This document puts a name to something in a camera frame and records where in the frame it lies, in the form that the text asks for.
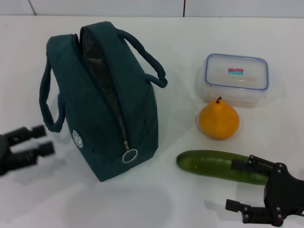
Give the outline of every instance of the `lunch bag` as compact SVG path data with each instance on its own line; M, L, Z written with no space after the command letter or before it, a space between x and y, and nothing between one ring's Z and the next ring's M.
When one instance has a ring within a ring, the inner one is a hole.
M128 41L154 68L146 74ZM47 105L51 70L59 87L59 117ZM72 138L100 181L122 174L153 157L158 118L153 86L167 85L165 71L129 33L110 22L51 37L39 104L46 127L60 132L66 119Z

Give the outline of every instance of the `container lid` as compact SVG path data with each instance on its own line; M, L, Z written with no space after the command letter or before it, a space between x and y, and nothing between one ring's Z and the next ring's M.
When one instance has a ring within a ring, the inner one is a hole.
M268 89L268 65L261 58L211 54L205 81L213 86L264 91Z

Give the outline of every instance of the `cucumber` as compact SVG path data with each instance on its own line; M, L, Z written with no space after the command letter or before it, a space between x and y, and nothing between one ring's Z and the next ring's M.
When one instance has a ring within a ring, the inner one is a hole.
M248 161L248 157L223 151L197 150L186 151L176 158L176 164L182 170L199 175L217 177L238 182L265 185L268 177L249 171L237 171L230 168L233 159Z

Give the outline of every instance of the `white tabletop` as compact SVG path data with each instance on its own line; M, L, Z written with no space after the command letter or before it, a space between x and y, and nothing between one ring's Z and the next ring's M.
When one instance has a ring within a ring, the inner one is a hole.
M0 133L43 123L38 93L48 39L104 20L137 37L167 73L168 86L154 87L160 137L155 156L98 183L65 123L61 133L48 134L55 156L0 178L0 227L270 227L244 225L240 213L225 210L226 199L263 206L263 186L187 173L175 158L195 149L254 154L283 162L304 179L304 19L0 17ZM240 129L224 141L205 137L195 124L205 105L200 85L210 53L260 57L269 65L267 99L256 108L236 107ZM55 117L57 93L52 77L48 103ZM304 218L290 216L284 224L301 227Z

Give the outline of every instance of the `bag logo patch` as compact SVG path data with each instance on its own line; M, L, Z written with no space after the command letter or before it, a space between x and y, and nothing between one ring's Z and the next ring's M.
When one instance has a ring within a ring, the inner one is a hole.
M74 140L76 146L78 146L79 148L82 148L84 146L80 135L75 130L73 131L73 140Z

